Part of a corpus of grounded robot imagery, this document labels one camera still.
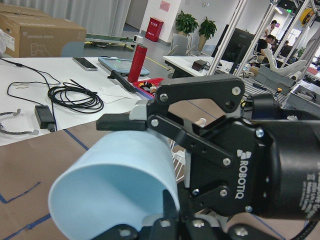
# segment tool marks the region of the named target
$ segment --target blue line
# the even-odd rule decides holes
[[[73,135],[71,132],[69,132],[69,130],[67,129],[63,129],[70,137],[73,138],[73,140],[75,140],[78,144],[81,145],[81,147],[83,147],[85,150],[89,150],[89,148],[82,142],[80,141],[75,135]]]
[[[282,240],[286,240],[284,236],[282,236],[280,233],[278,233],[276,230],[274,230],[271,226],[269,226],[267,223],[265,223],[261,218],[257,217],[254,214],[251,214],[255,219],[257,219],[260,223],[265,225],[268,229],[270,229],[272,232],[274,232],[276,235],[278,235]]]
[[[6,200],[6,199],[4,198],[4,196],[2,196],[2,194],[0,193],[0,201],[1,201],[1,203],[3,203],[3,204],[10,203],[11,201],[13,201],[13,200],[15,200],[15,199],[17,199],[17,198],[20,198],[21,196],[27,194],[27,193],[30,192],[32,189],[34,189],[36,186],[38,186],[40,183],[41,183],[41,182],[38,181],[34,186],[32,186],[31,188],[29,188],[27,191],[19,194],[18,196],[15,196],[15,197],[9,199],[9,200]]]
[[[50,213],[39,218],[38,220],[30,223],[30,224],[27,224],[25,227],[21,228],[20,230],[12,233],[11,235],[7,236],[6,238],[2,239],[2,240],[9,240],[9,239],[12,239],[14,236],[20,234],[23,230],[25,229],[33,229],[35,226],[39,225],[39,224],[42,224],[43,222],[45,222],[46,220],[50,219],[51,218],[51,215]]]
[[[189,103],[191,103],[192,105],[194,105],[195,107],[197,107],[198,109],[200,109],[201,111],[204,111],[206,114],[210,115],[211,117],[213,117],[214,119],[217,119],[215,116],[211,115],[209,112],[203,110],[201,107],[195,105],[194,103],[190,102],[190,100],[187,100]]]

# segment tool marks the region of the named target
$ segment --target white table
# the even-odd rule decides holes
[[[60,82],[70,82],[70,79],[76,81],[83,87],[93,91],[102,92],[102,87],[111,87],[120,85],[115,79],[108,79],[110,72],[98,62],[97,57],[87,57],[87,59],[98,67],[97,71],[86,71],[77,65],[72,58],[7,58],[7,60],[24,64],[28,67],[50,73]],[[26,68],[17,67],[0,60],[0,113],[15,112],[21,109],[17,116],[0,116],[0,122],[4,130],[10,132],[24,132],[39,130],[39,135],[48,134],[47,129],[40,129],[35,116],[36,103],[14,98],[7,95],[7,88],[12,82],[32,82],[45,80],[36,72]],[[54,83],[53,79],[46,75],[49,83]],[[33,83],[28,85],[12,86],[10,93],[15,96],[27,98],[43,105],[48,105],[51,109],[51,101],[47,97],[48,87],[45,84]],[[120,114],[130,111],[137,100],[124,98],[112,103],[104,104],[103,110],[84,114],[72,111],[65,107],[54,105],[54,113],[58,130],[67,129],[73,126],[96,121],[103,114]],[[35,135],[8,135],[0,133],[0,146],[18,142],[21,140],[36,137]]]
[[[206,75],[206,72],[199,72],[192,69],[192,65],[197,60],[203,60],[209,62],[210,64],[214,60],[211,56],[163,56],[164,62],[174,68],[174,73],[172,78],[182,78],[182,77],[201,77]],[[222,72],[228,73],[228,69],[231,69],[232,62],[225,60],[220,61],[222,66],[218,68]]]

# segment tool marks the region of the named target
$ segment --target green leaves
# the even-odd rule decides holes
[[[184,32],[185,34],[193,33],[199,24],[197,20],[189,13],[178,13],[175,19],[175,26],[178,31]]]
[[[204,34],[204,37],[207,40],[212,38],[217,31],[215,22],[216,21],[208,20],[208,18],[205,17],[205,20],[200,25],[199,34]]]

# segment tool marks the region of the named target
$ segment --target red cabinet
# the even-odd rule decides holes
[[[155,18],[150,17],[149,25],[145,33],[145,38],[153,42],[157,42],[164,22]]]

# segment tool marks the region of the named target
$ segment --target red bottle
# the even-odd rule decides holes
[[[147,48],[143,45],[137,45],[133,56],[130,72],[128,75],[128,81],[134,83],[138,81],[141,73],[142,66],[146,58]]]

